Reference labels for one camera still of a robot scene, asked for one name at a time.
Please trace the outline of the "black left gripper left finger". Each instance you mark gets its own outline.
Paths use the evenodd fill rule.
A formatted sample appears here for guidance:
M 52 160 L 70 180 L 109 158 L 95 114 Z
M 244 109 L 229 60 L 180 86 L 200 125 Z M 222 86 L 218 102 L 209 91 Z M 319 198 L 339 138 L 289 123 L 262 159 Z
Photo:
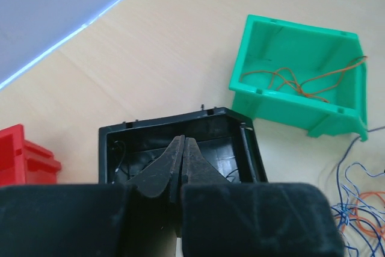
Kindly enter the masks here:
M 184 137 L 125 184 L 1 188 L 2 256 L 171 256 Z

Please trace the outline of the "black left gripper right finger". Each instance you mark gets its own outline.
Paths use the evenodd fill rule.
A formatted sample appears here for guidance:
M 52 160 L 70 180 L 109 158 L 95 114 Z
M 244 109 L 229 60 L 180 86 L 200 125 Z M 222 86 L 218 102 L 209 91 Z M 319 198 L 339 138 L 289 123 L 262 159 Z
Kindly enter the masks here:
M 205 160 L 181 189 L 184 256 L 343 256 L 324 194 L 306 183 L 227 181 Z

